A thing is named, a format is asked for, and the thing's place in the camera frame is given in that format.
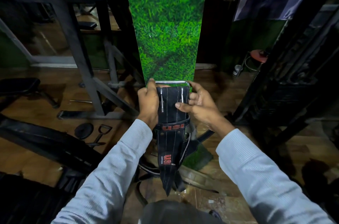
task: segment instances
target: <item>light blue sleeve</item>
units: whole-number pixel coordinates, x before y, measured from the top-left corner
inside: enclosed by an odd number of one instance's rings
[[[151,139],[150,128],[136,119],[52,224],[119,223],[127,189]]]
[[[259,224],[333,223],[239,129],[225,136],[216,152],[220,167],[239,187]]]

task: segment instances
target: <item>weightlifting belt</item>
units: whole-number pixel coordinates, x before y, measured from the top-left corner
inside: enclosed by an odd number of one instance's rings
[[[189,116],[175,107],[176,102],[187,103],[189,86],[157,88],[159,95],[159,121],[155,127],[158,142],[158,163],[162,186],[169,195],[172,187],[184,190],[179,167],[186,153],[185,128]]]

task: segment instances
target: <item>white can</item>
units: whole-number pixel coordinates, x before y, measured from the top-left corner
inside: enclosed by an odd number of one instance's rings
[[[239,76],[240,72],[242,71],[241,65],[235,65],[233,70],[233,76]]]

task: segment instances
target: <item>right hand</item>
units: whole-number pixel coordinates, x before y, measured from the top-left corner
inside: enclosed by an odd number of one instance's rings
[[[176,108],[192,114],[197,120],[206,124],[209,129],[219,133],[222,137],[232,131],[234,127],[220,113],[210,93],[198,83],[192,81],[189,81],[189,83],[196,93],[189,94],[189,104],[177,102]]]

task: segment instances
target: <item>grass pattern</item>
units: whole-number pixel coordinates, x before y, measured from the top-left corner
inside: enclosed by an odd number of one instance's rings
[[[205,0],[129,0],[145,80],[193,80]]]

